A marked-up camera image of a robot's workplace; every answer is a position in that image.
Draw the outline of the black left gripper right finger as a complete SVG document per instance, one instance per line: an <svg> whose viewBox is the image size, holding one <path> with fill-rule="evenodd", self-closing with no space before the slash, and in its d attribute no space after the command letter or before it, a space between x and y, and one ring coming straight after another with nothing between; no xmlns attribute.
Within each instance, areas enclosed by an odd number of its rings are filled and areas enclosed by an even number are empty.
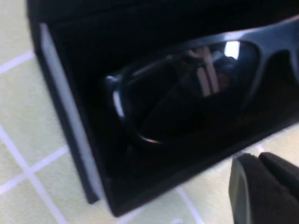
<svg viewBox="0 0 299 224"><path fill-rule="evenodd" d="M258 158L294 197L299 197L299 167L270 152L261 153Z"/></svg>

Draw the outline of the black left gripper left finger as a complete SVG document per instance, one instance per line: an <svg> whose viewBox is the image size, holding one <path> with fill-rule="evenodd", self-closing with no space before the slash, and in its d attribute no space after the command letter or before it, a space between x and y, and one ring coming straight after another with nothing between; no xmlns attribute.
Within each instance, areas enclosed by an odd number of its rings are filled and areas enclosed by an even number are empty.
<svg viewBox="0 0 299 224"><path fill-rule="evenodd" d="M235 224L299 222L299 197L251 154L233 159L228 192Z"/></svg>

